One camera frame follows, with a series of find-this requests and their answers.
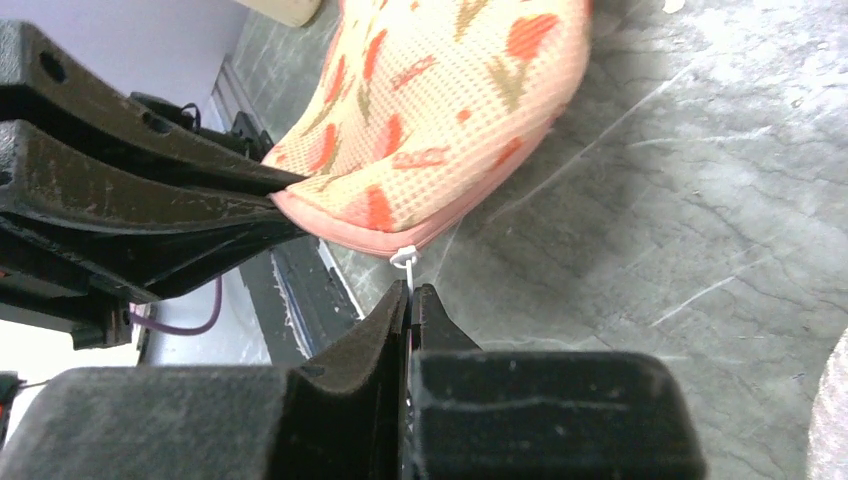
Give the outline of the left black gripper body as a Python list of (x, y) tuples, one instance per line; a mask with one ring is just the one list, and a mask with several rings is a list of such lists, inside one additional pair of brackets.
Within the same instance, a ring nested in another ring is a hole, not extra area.
[(74, 349), (128, 343), (129, 308), (198, 286), (190, 224), (4, 218), (1, 303), (12, 319), (71, 335)]

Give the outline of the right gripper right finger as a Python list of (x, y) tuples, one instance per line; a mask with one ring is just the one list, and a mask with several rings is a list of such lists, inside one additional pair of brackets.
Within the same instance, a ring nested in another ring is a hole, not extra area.
[(410, 310), (408, 479), (703, 479), (669, 368), (628, 351), (485, 351), (435, 288)]

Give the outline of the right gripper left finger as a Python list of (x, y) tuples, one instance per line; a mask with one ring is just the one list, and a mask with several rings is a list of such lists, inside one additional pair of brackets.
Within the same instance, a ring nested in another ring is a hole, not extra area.
[(396, 479), (402, 326), (393, 283), (320, 354), (271, 365), (78, 368), (36, 396), (5, 479)]

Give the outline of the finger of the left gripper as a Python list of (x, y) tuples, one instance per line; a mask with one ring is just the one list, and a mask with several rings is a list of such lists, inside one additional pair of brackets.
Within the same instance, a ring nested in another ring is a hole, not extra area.
[(122, 95), (24, 21), (1, 23), (1, 118), (28, 121), (110, 166), (172, 186), (266, 196), (302, 179)]
[(1, 125), (1, 266), (33, 296), (171, 298), (302, 236), (264, 196), (169, 185)]

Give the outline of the white zipper pull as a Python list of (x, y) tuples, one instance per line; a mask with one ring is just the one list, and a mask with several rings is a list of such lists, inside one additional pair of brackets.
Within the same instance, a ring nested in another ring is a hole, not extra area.
[(409, 297), (413, 296), (415, 290), (414, 268), (420, 260), (420, 252), (415, 245), (399, 248), (390, 258), (389, 263), (404, 272), (406, 287)]

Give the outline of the floral pink laundry bag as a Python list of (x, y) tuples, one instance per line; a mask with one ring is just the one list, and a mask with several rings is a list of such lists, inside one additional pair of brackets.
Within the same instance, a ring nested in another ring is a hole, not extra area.
[(316, 90), (264, 164), (328, 242), (422, 248), (538, 147), (575, 95), (589, 1), (344, 1)]

